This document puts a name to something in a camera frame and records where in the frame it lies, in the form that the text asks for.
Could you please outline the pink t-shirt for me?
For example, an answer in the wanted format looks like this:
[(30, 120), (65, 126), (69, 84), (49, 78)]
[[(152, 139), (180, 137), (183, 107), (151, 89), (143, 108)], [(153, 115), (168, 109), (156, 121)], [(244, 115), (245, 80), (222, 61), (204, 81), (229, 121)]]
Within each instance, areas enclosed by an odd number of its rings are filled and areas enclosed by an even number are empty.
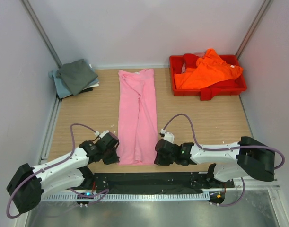
[(118, 116), (121, 165), (151, 165), (158, 141), (154, 70), (118, 72), (120, 97)]

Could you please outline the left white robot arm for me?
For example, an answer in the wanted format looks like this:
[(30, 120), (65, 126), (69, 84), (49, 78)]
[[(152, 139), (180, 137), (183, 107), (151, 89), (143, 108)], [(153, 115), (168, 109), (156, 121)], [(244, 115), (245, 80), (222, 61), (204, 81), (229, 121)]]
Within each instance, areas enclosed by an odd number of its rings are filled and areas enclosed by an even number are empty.
[(53, 161), (31, 167), (21, 165), (7, 185), (10, 201), (18, 213), (23, 214), (35, 208), (42, 199), (69, 189), (88, 189), (94, 183), (94, 174), (88, 165), (103, 161), (109, 165), (117, 163), (116, 149), (119, 139), (104, 131), (95, 140), (86, 140), (74, 150)]

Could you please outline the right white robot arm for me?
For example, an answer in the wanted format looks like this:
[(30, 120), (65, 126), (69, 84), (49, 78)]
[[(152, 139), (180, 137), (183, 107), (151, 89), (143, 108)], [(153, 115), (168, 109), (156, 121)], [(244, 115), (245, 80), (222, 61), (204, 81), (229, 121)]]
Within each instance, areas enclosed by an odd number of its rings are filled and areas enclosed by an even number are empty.
[(154, 163), (159, 166), (209, 163), (206, 174), (192, 179), (194, 188), (221, 187), (234, 178), (245, 176), (263, 182), (274, 180), (275, 153), (250, 137), (222, 145), (197, 145), (193, 142), (177, 145), (173, 135), (166, 133), (157, 142), (155, 151)]

